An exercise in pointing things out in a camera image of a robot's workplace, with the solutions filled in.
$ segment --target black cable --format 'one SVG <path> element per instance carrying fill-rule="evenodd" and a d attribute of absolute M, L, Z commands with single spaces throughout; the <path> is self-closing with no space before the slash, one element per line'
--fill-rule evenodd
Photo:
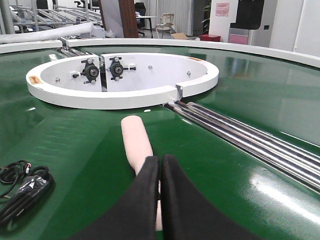
<path fill-rule="evenodd" d="M 28 173 L 27 169 L 30 169 L 31 163 L 26 160 L 20 160 L 10 163 L 7 166 L 1 167 L 0 170 L 0 182 L 5 185 L 10 185 L 11 187 L 0 195 L 3 198 L 15 187 L 17 182 L 25 177 Z"/>
<path fill-rule="evenodd" d="M 0 181 L 4 184 L 12 184 L 11 188 L 1 196 L 9 193 L 16 183 L 25 177 L 15 195 L 10 198 L 0 209 L 0 225 L 19 217 L 27 210 L 54 182 L 49 169 L 46 166 L 38 166 L 28 174 L 31 164 L 27 161 L 19 161 L 4 167 L 0 173 Z"/>

